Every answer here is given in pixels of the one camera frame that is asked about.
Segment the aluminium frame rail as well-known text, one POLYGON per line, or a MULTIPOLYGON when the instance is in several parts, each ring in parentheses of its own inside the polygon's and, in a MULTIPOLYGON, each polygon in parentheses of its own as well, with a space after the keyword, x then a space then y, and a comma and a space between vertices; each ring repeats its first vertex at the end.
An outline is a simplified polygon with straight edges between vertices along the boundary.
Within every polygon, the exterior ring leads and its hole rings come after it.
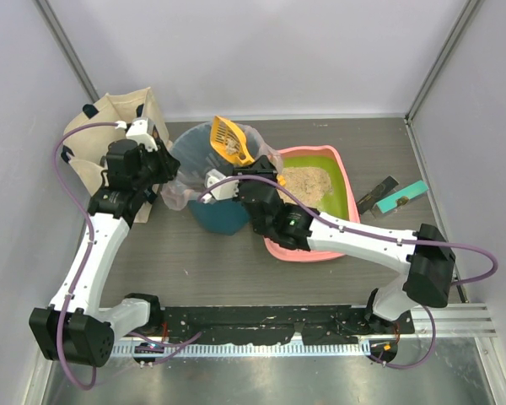
POLYGON ((200 344, 275 345, 289 343, 298 333, 304 343, 332 344, 361 336, 427 335, 444 338, 493 335, 496 330, 485 305, 453 304, 443 309, 407 311, 395 321, 383 321, 354 305, 309 306, 167 306, 151 309, 145 300, 128 300, 126 308, 89 316, 82 310, 67 314, 65 344, 107 348, 139 333, 181 343, 199 334, 200 344))

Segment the black metal base plate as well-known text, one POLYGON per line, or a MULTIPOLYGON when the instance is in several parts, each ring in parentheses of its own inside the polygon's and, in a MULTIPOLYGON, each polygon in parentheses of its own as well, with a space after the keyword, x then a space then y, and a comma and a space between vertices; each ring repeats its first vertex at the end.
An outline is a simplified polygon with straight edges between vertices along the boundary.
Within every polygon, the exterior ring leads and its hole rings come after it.
POLYGON ((197 344, 239 346, 285 345, 295 334, 305 345, 327 345, 355 343, 366 335, 415 332, 410 311, 392 323, 368 318, 365 312, 352 305, 168 306, 156 327, 135 332, 145 337, 167 332, 171 343, 199 333, 197 344))

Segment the teal handled scraper tool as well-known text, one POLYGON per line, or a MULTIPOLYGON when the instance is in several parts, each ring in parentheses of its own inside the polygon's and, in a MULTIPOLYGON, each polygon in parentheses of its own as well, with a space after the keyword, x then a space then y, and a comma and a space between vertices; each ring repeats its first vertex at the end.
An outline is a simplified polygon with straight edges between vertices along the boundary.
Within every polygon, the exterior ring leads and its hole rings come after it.
POLYGON ((401 186, 395 177, 388 175, 356 201, 358 215, 362 217, 370 213, 376 218, 387 216, 426 196, 428 191, 425 181, 401 186))

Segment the pink litter box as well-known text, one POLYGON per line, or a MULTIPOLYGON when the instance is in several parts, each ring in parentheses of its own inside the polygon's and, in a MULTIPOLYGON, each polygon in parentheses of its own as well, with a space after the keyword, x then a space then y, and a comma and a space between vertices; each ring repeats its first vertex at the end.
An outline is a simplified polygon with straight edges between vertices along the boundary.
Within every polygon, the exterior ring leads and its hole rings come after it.
POLYGON ((286 188, 302 203, 331 216, 360 221, 340 154, 329 145, 298 146, 279 151, 291 178, 286 188))

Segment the beige canvas tote bag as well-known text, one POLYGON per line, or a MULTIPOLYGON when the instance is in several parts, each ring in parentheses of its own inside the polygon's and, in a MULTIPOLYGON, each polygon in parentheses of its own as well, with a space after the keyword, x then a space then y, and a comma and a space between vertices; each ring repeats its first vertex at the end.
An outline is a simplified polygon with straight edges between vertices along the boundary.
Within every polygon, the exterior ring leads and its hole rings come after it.
POLYGON ((61 151, 62 160, 77 174, 91 197, 103 184, 101 173, 107 169, 105 156, 110 144, 126 137, 125 130, 109 124, 124 121, 129 125, 139 117, 150 119, 165 148, 171 149, 163 113, 150 87, 127 94, 105 94, 93 104, 84 105, 82 112, 67 125, 65 133, 83 125, 97 125, 67 138, 61 151))

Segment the translucent plastic bin liner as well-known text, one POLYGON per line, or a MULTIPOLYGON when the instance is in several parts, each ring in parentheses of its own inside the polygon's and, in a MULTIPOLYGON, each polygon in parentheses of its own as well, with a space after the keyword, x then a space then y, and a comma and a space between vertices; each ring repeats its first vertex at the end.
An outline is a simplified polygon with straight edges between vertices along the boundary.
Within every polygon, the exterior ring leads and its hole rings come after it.
MULTIPOLYGON (((238 123, 245 133, 246 144, 253 158, 265 155, 278 173, 283 171, 283 157, 268 145, 260 133, 251 126, 238 123)), ((221 157, 210 144, 211 122, 200 123, 182 133, 170 148, 170 154, 180 162, 176 178, 162 186, 161 196, 172 210, 184 209, 189 201, 196 200, 205 188, 208 171, 232 172, 232 165, 221 157)))

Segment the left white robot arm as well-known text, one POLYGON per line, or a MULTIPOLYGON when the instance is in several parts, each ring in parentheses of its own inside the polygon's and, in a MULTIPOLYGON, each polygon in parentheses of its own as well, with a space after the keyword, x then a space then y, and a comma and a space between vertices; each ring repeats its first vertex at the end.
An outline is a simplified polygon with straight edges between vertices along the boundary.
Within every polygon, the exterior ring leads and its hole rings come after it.
POLYGON ((130 293, 119 305, 100 309, 110 267, 148 191, 173 180, 180 163, 160 140, 154 150, 122 139, 109 147, 102 183, 88 204, 87 229, 62 286, 46 308, 33 309, 30 329, 46 359, 103 366, 114 343, 129 332, 161 326, 159 298, 130 293))

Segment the orange litter scoop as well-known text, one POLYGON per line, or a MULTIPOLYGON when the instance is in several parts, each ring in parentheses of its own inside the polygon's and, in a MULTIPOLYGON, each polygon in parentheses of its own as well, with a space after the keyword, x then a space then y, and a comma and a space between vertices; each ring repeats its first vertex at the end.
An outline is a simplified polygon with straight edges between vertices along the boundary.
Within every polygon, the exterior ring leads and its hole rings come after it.
POLYGON ((253 132, 250 137, 253 139, 253 144, 257 145, 253 154, 248 149, 248 138, 242 127, 221 116, 213 118, 210 145, 234 167, 237 174, 269 175, 272 173, 277 182, 285 186, 286 181, 280 174, 283 164, 281 155, 265 143, 259 133, 253 132))

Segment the beige cat litter pile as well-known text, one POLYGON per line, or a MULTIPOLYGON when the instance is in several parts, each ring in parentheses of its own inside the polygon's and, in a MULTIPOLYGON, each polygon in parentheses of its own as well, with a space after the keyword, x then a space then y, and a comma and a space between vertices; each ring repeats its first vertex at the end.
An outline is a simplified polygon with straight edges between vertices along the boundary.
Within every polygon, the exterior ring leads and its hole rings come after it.
POLYGON ((333 194, 328 172, 319 167, 285 167, 283 179, 284 187, 311 208, 323 208, 324 199, 333 194))

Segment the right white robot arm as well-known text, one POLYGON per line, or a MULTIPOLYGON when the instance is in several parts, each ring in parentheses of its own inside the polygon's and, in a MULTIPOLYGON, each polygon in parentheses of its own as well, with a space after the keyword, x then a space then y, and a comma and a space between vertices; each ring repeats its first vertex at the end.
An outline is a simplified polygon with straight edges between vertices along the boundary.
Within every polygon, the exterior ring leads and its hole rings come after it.
POLYGON ((290 251, 336 252, 398 272, 396 279, 369 296, 364 318, 372 329, 388 326, 418 305, 447 306, 455 254, 436 226, 383 229, 284 202, 275 166, 266 156, 233 173, 239 177, 236 198, 258 235, 290 251))

